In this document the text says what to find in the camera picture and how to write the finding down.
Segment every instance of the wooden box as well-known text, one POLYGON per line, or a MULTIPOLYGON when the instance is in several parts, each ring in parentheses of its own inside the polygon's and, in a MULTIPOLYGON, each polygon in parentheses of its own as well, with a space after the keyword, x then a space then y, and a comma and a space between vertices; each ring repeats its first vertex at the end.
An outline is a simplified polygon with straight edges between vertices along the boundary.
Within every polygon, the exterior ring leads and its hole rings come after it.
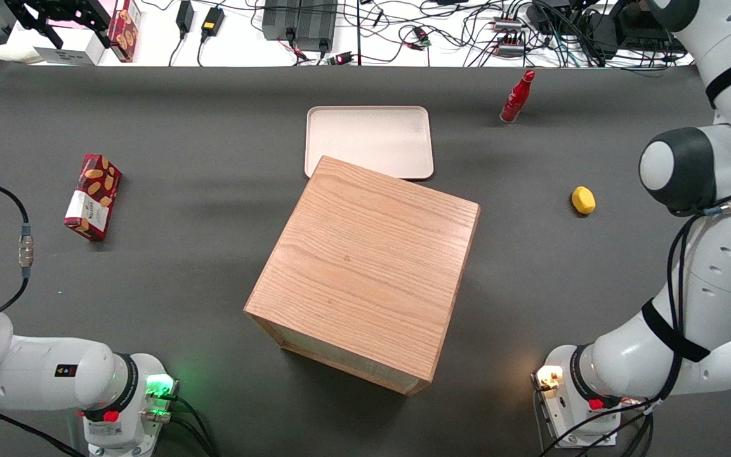
POLYGON ((479 211, 323 157, 244 311, 285 349, 415 394, 433 381, 479 211))

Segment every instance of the gray tablecloth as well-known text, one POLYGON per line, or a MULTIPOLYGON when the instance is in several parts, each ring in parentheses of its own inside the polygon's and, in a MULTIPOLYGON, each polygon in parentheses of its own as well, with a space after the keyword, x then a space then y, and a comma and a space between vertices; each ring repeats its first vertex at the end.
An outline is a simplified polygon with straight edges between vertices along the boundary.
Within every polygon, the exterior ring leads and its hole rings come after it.
MULTIPOLYGON (((664 283, 682 221, 642 190, 642 147, 711 111, 692 69, 539 70, 503 125, 520 75, 0 63, 0 184, 27 205, 37 246, 8 312, 15 332, 158 356, 225 455, 536 456, 530 371, 553 347, 614 329, 664 283), (409 399, 279 350, 242 313, 306 182, 307 110, 347 104, 426 107, 436 171, 421 184, 482 205, 435 381, 409 399), (125 173, 101 244, 63 226, 87 152, 125 173), (570 210, 577 185, 597 197, 586 219, 570 210)), ((17 234, 0 196, 0 303, 18 287, 17 234)), ((67 439, 63 413, 14 416, 67 439)), ((17 454, 56 451, 0 423, 0 455, 17 454)), ((157 455, 201 452, 169 427, 157 455)), ((731 455, 731 391, 663 405, 650 455, 731 455)))

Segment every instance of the red bottle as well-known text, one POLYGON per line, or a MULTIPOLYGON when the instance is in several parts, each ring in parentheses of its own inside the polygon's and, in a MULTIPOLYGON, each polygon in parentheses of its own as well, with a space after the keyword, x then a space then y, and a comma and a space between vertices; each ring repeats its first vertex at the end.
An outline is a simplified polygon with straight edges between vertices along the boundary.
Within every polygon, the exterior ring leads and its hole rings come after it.
POLYGON ((532 80, 534 80, 534 71, 526 70, 523 78, 520 78, 520 82, 510 91, 510 97, 507 98, 507 104, 504 105, 504 112, 501 113, 502 121, 515 121, 517 114, 520 112, 520 108, 526 103, 526 98, 529 98, 529 89, 532 80))

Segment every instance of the red cookie box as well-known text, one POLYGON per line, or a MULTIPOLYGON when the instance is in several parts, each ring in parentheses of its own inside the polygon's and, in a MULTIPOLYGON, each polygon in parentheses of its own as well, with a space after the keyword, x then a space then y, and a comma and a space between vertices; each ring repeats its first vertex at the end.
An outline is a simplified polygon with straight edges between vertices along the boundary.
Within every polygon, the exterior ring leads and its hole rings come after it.
POLYGON ((109 159, 101 154, 86 154, 63 224, 90 241, 105 238, 121 177, 122 173, 109 159))
POLYGON ((112 52, 120 62, 134 60, 139 25, 140 10, 134 0, 118 0, 109 23, 109 41, 112 52))

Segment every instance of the green led light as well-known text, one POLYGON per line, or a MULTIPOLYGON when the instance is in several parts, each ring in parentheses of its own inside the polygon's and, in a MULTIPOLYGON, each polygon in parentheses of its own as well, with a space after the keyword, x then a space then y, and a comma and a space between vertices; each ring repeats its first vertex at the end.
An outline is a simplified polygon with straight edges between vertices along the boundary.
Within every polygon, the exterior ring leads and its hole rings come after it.
POLYGON ((151 375, 145 379, 145 393, 154 395, 170 394, 174 390, 174 378, 165 373, 151 375))

